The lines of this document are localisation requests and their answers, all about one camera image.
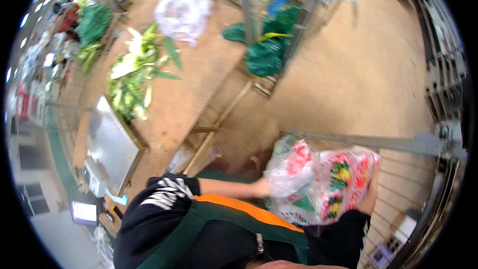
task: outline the metal tray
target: metal tray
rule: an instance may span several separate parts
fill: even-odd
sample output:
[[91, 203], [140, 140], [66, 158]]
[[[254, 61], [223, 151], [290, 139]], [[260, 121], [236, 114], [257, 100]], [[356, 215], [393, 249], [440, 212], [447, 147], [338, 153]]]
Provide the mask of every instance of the metal tray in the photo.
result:
[[86, 142], [89, 153], [107, 181], [110, 193], [119, 196], [129, 182], [145, 146], [116, 116], [104, 94], [100, 95], [91, 113]]

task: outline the wall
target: wall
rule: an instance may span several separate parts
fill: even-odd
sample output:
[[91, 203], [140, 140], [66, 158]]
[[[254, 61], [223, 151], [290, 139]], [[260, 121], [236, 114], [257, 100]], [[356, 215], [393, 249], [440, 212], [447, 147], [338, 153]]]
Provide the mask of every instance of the wall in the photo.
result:
[[57, 213], [58, 203], [66, 201], [62, 199], [58, 191], [54, 169], [21, 170], [19, 145], [44, 146], [43, 132], [33, 129], [29, 136], [11, 135], [9, 139], [11, 170], [16, 185], [40, 183], [50, 212]]
[[65, 269], [103, 269], [107, 262], [97, 252], [88, 231], [74, 224], [69, 211], [45, 213], [32, 224], [52, 257]]

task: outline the plastic wrap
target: plastic wrap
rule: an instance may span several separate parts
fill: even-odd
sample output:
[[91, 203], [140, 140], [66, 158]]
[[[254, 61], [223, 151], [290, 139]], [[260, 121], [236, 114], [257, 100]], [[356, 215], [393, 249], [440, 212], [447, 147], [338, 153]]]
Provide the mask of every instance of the plastic wrap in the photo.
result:
[[110, 265], [110, 269], [115, 269], [115, 265], [113, 262], [113, 248], [111, 247], [111, 240], [102, 226], [98, 226], [95, 229], [95, 242], [96, 242], [96, 249], [108, 262], [108, 264]]
[[211, 4], [211, 0], [160, 0], [154, 19], [164, 35], [195, 47], [196, 39], [206, 29]]
[[278, 154], [274, 153], [264, 173], [271, 188], [269, 210], [294, 224], [324, 225], [356, 208], [380, 165], [380, 156], [353, 146], [322, 151], [315, 158], [317, 154], [303, 140], [295, 141], [287, 152], [284, 141], [290, 142], [291, 136], [286, 137], [276, 143]]
[[292, 195], [314, 179], [314, 166], [319, 165], [319, 156], [303, 139], [287, 135], [275, 143], [274, 152], [264, 172], [270, 196]]

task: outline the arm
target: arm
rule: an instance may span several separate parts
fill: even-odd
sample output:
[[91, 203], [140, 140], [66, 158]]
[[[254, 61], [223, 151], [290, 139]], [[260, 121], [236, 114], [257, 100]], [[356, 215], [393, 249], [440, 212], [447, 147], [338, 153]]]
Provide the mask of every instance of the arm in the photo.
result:
[[379, 177], [379, 169], [376, 169], [373, 173], [372, 179], [370, 179], [367, 196], [362, 200], [360, 205], [357, 207], [357, 210], [370, 216], [372, 216], [373, 208], [375, 207], [375, 203], [377, 202], [377, 197], [379, 196], [378, 177]]
[[212, 179], [197, 179], [202, 194], [218, 194], [230, 198], [263, 198], [269, 195], [269, 186], [264, 177], [251, 184], [224, 182]]

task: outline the hand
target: hand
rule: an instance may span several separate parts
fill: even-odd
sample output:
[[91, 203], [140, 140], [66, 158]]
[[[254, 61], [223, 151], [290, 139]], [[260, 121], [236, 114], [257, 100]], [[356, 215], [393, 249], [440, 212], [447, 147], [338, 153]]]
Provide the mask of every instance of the hand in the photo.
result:
[[252, 192], [254, 193], [254, 197], [264, 198], [264, 197], [268, 197], [269, 194], [271, 193], [271, 189], [265, 177], [258, 179], [257, 181], [252, 183], [251, 186], [252, 186]]
[[373, 170], [372, 178], [370, 179], [370, 182], [368, 183], [368, 191], [373, 192], [373, 193], [378, 193], [379, 191], [379, 173], [380, 169], [375, 168]]

